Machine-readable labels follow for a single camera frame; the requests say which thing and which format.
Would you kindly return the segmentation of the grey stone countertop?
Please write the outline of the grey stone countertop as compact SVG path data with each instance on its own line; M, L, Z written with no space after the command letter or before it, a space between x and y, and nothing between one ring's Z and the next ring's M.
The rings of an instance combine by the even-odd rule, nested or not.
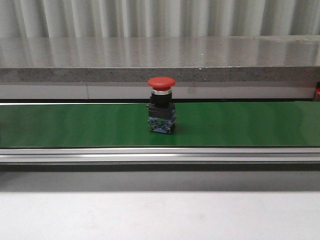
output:
M312 99L317 35L31 37L0 40L3 100L148 99L152 77L175 99Z

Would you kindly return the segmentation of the green conveyor belt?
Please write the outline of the green conveyor belt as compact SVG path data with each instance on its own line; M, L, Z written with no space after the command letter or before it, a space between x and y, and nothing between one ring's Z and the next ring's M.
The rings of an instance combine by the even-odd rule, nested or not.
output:
M150 132L144 103L3 105L3 148L319 146L315 101L176 104L172 134Z

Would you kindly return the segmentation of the red object at right edge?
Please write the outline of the red object at right edge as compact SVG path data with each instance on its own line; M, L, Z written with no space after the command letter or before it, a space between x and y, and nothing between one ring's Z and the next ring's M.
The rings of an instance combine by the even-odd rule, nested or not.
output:
M320 101L320 82L318 82L316 85L314 101Z

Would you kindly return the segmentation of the white pleated curtain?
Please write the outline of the white pleated curtain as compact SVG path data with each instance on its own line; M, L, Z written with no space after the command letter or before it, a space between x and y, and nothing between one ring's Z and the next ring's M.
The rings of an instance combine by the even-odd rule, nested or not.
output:
M317 0L3 0L9 37L318 35Z

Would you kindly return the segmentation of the aluminium conveyor front rail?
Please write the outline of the aluminium conveyor front rail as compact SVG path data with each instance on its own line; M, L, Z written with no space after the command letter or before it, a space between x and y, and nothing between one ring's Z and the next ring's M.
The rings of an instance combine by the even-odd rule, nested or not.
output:
M2 172L319 171L319 147L4 148Z

